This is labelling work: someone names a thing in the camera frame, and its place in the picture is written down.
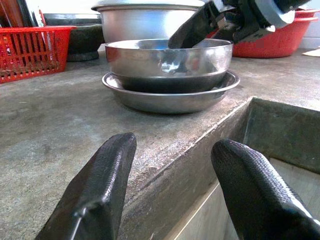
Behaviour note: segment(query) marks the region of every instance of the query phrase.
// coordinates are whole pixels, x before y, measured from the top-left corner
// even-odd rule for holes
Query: concrete countertop
[[[137,206],[145,189],[162,184],[164,169],[250,97],[320,111],[320,58],[301,53],[233,58],[230,69],[241,77],[239,86],[211,108],[184,115],[142,113],[116,102],[101,83],[109,69],[103,53],[97,60],[69,62],[62,73],[0,85],[0,239],[34,238],[71,179],[115,134],[137,137],[125,197],[129,216],[126,209]],[[119,238],[133,239],[125,231]]]

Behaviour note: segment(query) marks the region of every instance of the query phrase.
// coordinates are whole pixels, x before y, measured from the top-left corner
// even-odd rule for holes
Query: utensil
[[[0,21],[2,27],[27,27],[24,25],[24,16],[17,0],[0,1]]]
[[[233,44],[206,39],[194,48],[168,49],[168,39],[128,40],[106,45],[110,71],[127,90],[192,93],[218,84],[232,57]]]
[[[16,0],[22,13],[24,27],[45,27],[37,1]]]
[[[110,43],[170,38],[203,4],[200,0],[102,0],[91,9],[101,13],[104,40]]]
[[[117,76],[111,72],[102,78],[102,83],[111,89],[115,97],[124,105],[158,114],[186,114],[202,111],[222,100],[225,92],[236,87],[239,82],[240,78],[228,71],[221,83],[210,91],[160,94],[126,90]]]

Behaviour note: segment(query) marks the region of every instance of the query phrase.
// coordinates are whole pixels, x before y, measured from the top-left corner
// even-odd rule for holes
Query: sink
[[[260,98],[231,115],[220,134],[263,153],[320,219],[320,112]],[[208,135],[215,135],[219,127]],[[166,240],[237,240],[218,180],[167,235]]]

